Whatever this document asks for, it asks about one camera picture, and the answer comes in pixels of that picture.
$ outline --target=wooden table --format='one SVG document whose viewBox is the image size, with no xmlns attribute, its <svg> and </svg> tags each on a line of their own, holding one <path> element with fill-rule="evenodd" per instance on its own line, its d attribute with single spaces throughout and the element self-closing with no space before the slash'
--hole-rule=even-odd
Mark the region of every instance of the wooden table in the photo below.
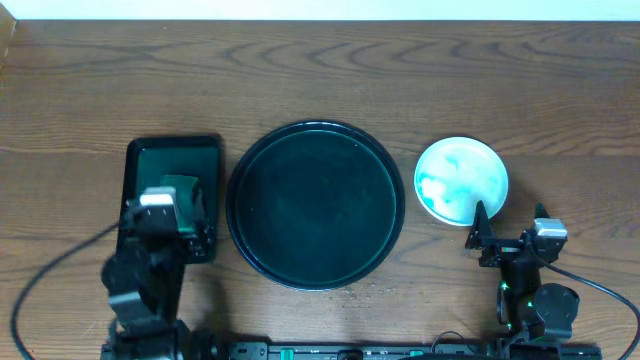
<svg viewBox="0 0 640 360">
<path fill-rule="evenodd" d="M 499 272 L 479 268 L 468 230 L 431 217 L 413 192 L 422 151 L 457 134 L 507 166 L 499 235 L 517 236 L 541 201 L 570 232 L 557 265 L 640 303 L 638 24 L 24 21 L 2 76 L 2 359 L 18 356 L 5 325 L 18 291 L 116 219 L 129 141 L 219 133 L 228 178 L 252 143 L 305 118 L 351 123 L 391 153 L 407 194 L 397 245 L 351 286 L 293 291 L 243 260 L 222 212 L 217 259 L 185 277 L 179 316 L 190 327 L 415 343 L 501 331 Z M 111 234 L 28 298 L 20 330 L 36 358 L 97 358 L 113 317 L 99 274 L 114 248 Z M 575 341 L 607 359 L 623 352 L 636 326 L 625 306 L 547 270 L 543 281 L 580 294 Z"/>
</svg>

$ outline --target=black cable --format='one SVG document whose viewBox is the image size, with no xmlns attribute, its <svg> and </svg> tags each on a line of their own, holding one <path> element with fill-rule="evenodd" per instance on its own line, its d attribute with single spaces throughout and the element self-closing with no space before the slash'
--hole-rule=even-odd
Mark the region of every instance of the black cable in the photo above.
<svg viewBox="0 0 640 360">
<path fill-rule="evenodd" d="M 471 346 L 469 346 L 469 343 L 467 342 L 467 339 L 465 339 L 464 336 L 460 335 L 459 333 L 457 333 L 455 331 L 445 331 L 445 332 L 441 333 L 440 335 L 438 335 L 436 337 L 436 339 L 433 340 L 433 344 L 431 344 L 431 353 L 432 354 L 436 353 L 436 345 L 438 345 L 438 343 L 440 342 L 442 337 L 447 335 L 447 334 L 457 335 L 460 339 L 462 339 L 464 344 L 467 345 L 467 348 L 469 349 L 469 351 L 471 351 L 472 354 L 477 355 L 476 352 L 471 348 Z"/>
<path fill-rule="evenodd" d="M 624 360 L 627 359 L 629 356 L 631 356 L 631 353 L 633 352 L 633 350 L 635 350 L 636 346 L 638 345 L 638 342 L 640 342 L 640 311 L 638 311 L 638 308 L 633 305 L 633 303 L 629 300 L 627 300 L 624 296 L 618 294 L 617 292 L 608 289 L 596 282 L 593 282 L 591 280 L 587 280 L 581 276 L 572 274 L 568 271 L 559 269 L 551 264 L 549 264 L 548 262 L 544 261 L 543 258 L 540 257 L 540 255 L 538 255 L 536 253 L 536 251 L 533 249 L 533 245 L 529 244 L 527 246 L 529 248 L 529 252 L 531 252 L 531 254 L 533 255 L 533 258 L 538 262 L 538 264 L 545 266 L 547 268 L 549 268 L 549 270 L 555 271 L 558 274 L 564 275 L 570 279 L 573 279 L 575 281 L 581 282 L 585 285 L 589 285 L 592 288 L 598 289 L 600 291 L 602 291 L 605 294 L 608 294 L 610 296 L 612 296 L 614 299 L 620 301 L 621 303 L 627 305 L 629 307 L 629 309 L 631 309 L 631 311 L 633 311 L 633 313 L 636 316 L 636 335 L 633 337 L 633 340 L 631 341 L 631 344 L 629 345 L 629 347 L 627 348 L 627 350 L 625 350 L 625 352 L 622 354 L 622 356 L 620 357 L 619 360 Z"/>
<path fill-rule="evenodd" d="M 36 286 L 38 281 L 40 281 L 40 279 L 42 279 L 42 277 L 44 277 L 49 271 L 53 270 L 58 264 L 60 264 L 63 260 L 65 260 L 69 256 L 83 250 L 86 247 L 93 245 L 95 242 L 100 240 L 103 236 L 107 235 L 108 233 L 113 231 L 115 228 L 117 228 L 118 224 L 119 222 L 116 222 L 115 224 L 110 225 L 109 227 L 102 230 L 98 234 L 94 235 L 90 239 L 76 245 L 75 247 L 71 248 L 64 254 L 51 260 L 51 262 L 43 266 L 42 269 L 40 269 L 40 271 L 38 271 L 38 273 L 35 274 L 31 278 L 31 280 L 29 280 L 27 285 L 22 289 L 22 291 L 20 292 L 20 295 L 18 296 L 16 301 L 13 303 L 13 310 L 11 311 L 11 337 L 13 338 L 13 342 L 16 344 L 18 351 L 20 352 L 22 357 L 24 357 L 26 360 L 35 360 L 35 359 L 33 356 L 31 356 L 31 354 L 29 354 L 29 350 L 27 350 L 27 347 L 24 345 L 24 342 L 22 341 L 22 338 L 18 333 L 18 315 L 20 314 L 20 308 L 22 307 L 24 300 L 27 298 L 27 296 L 29 296 L 29 293 L 31 292 L 31 290 L 33 290 L 33 288 Z"/>
</svg>

